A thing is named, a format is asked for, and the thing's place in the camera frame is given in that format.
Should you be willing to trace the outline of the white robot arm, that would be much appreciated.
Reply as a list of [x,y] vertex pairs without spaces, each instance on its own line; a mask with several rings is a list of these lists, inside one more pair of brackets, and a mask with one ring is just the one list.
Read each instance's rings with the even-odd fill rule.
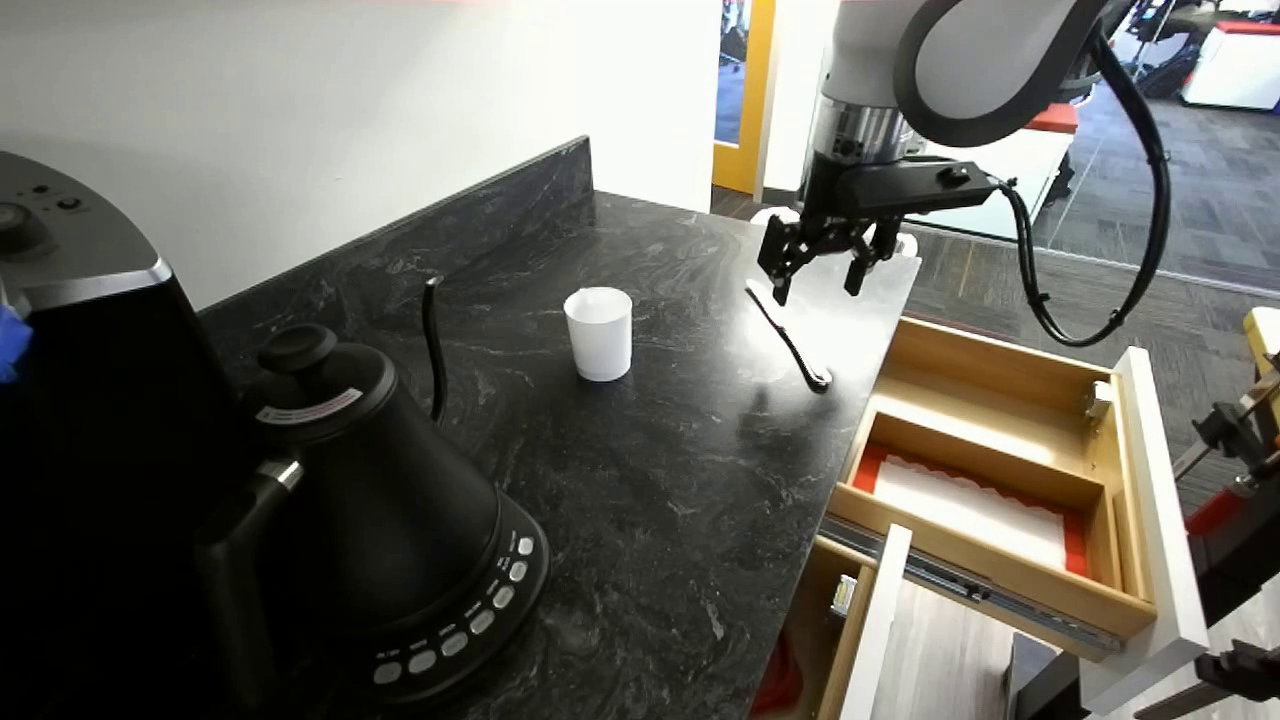
[[971,158],[910,157],[904,137],[980,148],[1022,132],[1080,72],[1109,0],[840,0],[803,208],[770,220],[757,251],[775,305],[791,276],[848,251],[848,291],[896,249],[911,210],[996,193]]

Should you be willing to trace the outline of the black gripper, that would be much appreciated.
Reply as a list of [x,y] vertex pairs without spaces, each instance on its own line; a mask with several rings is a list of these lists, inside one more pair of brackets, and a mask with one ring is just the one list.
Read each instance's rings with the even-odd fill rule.
[[[772,220],[764,229],[760,257],[770,291],[783,307],[791,295],[795,260],[823,251],[848,251],[867,225],[904,220],[911,210],[971,208],[996,193],[996,176],[971,158],[910,157],[889,162],[840,162],[814,158],[814,179],[795,220]],[[853,251],[845,291],[860,295],[876,251]]]

